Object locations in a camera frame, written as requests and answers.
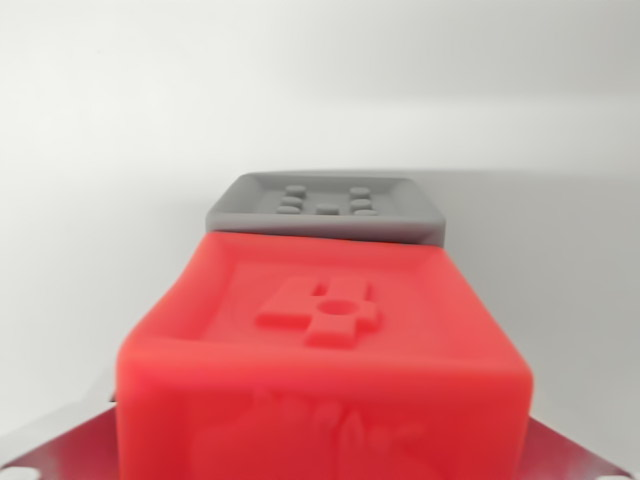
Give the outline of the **black-padded silver gripper left finger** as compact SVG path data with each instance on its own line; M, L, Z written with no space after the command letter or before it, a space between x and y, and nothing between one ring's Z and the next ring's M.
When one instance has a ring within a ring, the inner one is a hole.
M85 399L1 438L3 479L117 479L116 402Z

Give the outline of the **black-padded silver gripper right finger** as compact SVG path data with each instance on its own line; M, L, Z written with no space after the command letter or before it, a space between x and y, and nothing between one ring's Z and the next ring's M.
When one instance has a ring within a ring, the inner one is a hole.
M516 478L519 480L638 479L639 474L596 454L530 416Z

